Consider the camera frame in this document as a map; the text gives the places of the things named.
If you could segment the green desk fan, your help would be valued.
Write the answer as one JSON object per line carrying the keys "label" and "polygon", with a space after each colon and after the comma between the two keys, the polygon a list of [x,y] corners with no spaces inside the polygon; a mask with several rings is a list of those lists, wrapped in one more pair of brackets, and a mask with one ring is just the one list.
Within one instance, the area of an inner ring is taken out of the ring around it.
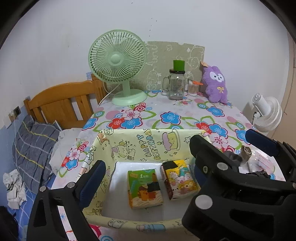
{"label": "green desk fan", "polygon": [[112,104],[129,106],[146,100],[144,91],[130,88],[130,80],[142,71],[146,56],[144,42],[127,30],[108,31],[93,42],[88,54],[92,73],[105,83],[122,86],[112,97]]}

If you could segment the clear plastic pink package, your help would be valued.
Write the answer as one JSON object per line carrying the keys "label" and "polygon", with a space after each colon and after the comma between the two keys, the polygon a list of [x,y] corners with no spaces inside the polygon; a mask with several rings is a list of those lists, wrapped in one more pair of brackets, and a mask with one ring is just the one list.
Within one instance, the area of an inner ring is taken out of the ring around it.
{"label": "clear plastic pink package", "polygon": [[250,172],[265,171],[267,174],[275,172],[275,165],[272,161],[262,156],[257,151],[252,151],[251,157],[247,161]]}

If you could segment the white standing fan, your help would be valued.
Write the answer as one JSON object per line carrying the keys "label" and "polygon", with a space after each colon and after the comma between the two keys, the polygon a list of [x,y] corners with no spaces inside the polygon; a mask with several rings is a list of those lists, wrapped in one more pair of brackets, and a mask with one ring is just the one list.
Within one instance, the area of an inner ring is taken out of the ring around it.
{"label": "white standing fan", "polygon": [[281,105],[275,97],[264,97],[257,93],[252,98],[252,104],[259,112],[255,119],[254,126],[262,133],[269,133],[275,130],[282,118]]}

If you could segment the yellow cartoon tissue pack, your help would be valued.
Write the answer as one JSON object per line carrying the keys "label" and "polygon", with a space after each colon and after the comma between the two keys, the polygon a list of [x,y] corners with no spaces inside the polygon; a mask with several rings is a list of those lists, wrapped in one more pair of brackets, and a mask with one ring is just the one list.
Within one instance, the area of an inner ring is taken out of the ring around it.
{"label": "yellow cartoon tissue pack", "polygon": [[185,198],[200,191],[185,160],[162,163],[161,174],[170,200]]}

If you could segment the green cylindrical cap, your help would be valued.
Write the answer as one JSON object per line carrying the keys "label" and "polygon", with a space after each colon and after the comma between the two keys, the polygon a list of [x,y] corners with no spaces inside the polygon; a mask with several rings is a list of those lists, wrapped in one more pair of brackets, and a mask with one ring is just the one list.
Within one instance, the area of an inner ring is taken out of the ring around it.
{"label": "green cylindrical cap", "polygon": [[185,61],[184,60],[173,60],[173,70],[174,71],[185,71]]}

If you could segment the wooden bed headboard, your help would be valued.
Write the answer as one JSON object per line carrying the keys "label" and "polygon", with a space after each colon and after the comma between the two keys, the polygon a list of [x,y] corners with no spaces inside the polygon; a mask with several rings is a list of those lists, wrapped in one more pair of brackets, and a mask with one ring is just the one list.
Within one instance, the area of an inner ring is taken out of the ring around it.
{"label": "wooden bed headboard", "polygon": [[91,80],[55,85],[23,103],[39,123],[57,121],[63,129],[82,128],[94,113],[90,96],[99,103],[107,95],[105,88],[106,84],[92,74]]}

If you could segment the grey plaid pillow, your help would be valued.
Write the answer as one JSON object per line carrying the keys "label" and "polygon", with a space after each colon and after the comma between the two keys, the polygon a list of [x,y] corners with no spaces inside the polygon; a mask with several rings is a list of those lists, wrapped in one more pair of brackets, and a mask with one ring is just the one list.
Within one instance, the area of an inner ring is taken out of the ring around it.
{"label": "grey plaid pillow", "polygon": [[34,194],[47,185],[54,174],[49,161],[60,131],[57,122],[39,123],[27,115],[16,132],[12,147],[16,168]]}

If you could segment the grey rolled sock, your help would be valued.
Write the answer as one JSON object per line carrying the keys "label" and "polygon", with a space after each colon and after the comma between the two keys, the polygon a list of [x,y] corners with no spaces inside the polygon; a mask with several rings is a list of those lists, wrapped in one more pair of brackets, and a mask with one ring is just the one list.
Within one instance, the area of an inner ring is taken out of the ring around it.
{"label": "grey rolled sock", "polygon": [[252,150],[249,147],[242,146],[239,154],[231,151],[225,151],[224,154],[233,162],[234,166],[239,167],[247,163],[252,155]]}

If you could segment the crumpled white cloth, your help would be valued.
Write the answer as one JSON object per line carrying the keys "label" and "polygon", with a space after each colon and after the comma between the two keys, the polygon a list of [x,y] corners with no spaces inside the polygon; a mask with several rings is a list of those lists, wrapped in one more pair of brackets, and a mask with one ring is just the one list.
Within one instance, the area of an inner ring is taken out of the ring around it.
{"label": "crumpled white cloth", "polygon": [[14,169],[10,173],[4,173],[3,183],[7,190],[8,207],[15,210],[20,209],[20,206],[27,201],[27,196],[25,183],[18,170]]}

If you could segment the glass mason jar mug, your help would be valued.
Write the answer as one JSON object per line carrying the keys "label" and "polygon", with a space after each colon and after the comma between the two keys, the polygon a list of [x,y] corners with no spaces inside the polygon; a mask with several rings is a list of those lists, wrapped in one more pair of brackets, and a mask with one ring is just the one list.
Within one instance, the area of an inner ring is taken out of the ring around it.
{"label": "glass mason jar mug", "polygon": [[185,93],[185,71],[169,70],[169,75],[163,78],[162,90],[170,100],[182,100]]}

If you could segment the yellow birthday storage box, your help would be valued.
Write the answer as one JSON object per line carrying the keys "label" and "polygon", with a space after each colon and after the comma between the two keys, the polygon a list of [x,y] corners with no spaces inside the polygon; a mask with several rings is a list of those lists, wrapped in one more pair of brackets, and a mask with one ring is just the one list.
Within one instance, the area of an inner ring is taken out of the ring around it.
{"label": "yellow birthday storage box", "polygon": [[[92,225],[144,233],[182,230],[182,217],[195,194],[170,200],[161,165],[167,161],[185,160],[195,179],[189,147],[194,135],[205,140],[209,138],[204,130],[198,129],[101,130],[79,172],[79,176],[87,173],[98,160],[106,165],[99,188],[89,206],[83,209],[87,221]],[[145,169],[155,169],[164,202],[155,207],[131,209],[127,173]]]}

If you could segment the green patterned cardboard panel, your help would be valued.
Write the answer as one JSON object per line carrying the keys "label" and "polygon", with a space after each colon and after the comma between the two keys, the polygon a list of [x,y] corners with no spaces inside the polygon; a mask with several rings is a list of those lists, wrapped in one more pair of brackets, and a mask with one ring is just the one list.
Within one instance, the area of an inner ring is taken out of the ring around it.
{"label": "green patterned cardboard panel", "polygon": [[163,78],[169,75],[174,60],[185,62],[185,77],[201,81],[200,62],[204,60],[205,47],[177,42],[148,41],[146,63],[142,71],[131,81],[131,87],[141,90],[161,90]]}

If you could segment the black plastic bag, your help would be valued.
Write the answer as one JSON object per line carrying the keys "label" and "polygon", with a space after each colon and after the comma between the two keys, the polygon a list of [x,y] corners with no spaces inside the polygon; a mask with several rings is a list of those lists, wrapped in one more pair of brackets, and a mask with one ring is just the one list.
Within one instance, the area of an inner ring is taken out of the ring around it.
{"label": "black plastic bag", "polygon": [[247,173],[247,175],[252,175],[252,176],[256,176],[256,177],[260,177],[260,178],[267,178],[267,179],[271,178],[271,176],[264,170],[249,172],[249,173]]}

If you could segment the cotton swab jar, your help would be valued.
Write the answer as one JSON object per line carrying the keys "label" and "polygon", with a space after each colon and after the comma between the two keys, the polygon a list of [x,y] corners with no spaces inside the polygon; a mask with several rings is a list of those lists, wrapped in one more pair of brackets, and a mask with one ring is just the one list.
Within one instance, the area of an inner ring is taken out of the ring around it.
{"label": "cotton swab jar", "polygon": [[202,85],[203,83],[188,78],[187,93],[190,96],[197,96]]}

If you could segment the floral tablecloth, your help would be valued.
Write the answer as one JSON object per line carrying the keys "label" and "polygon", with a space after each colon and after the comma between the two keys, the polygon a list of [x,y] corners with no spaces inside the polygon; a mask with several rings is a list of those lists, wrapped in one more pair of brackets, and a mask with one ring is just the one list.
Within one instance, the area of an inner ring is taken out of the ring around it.
{"label": "floral tablecloth", "polygon": [[[169,129],[204,130],[207,141],[221,152],[231,151],[239,154],[241,147],[249,147],[259,152],[275,165],[271,177],[278,181],[285,178],[273,157],[268,156],[245,137],[247,130],[253,129],[248,119],[231,103],[211,103],[203,94],[185,96],[182,100],[168,99],[161,91],[150,91],[143,102],[129,106],[116,106],[109,99],[97,108],[81,128],[76,141],[63,159],[62,165],[53,183],[53,188],[65,187],[76,182],[79,172],[96,136],[106,129]],[[248,164],[239,168],[241,173],[250,172]],[[98,240],[193,240],[194,236],[184,227],[172,232],[135,232],[117,230],[90,224]]]}

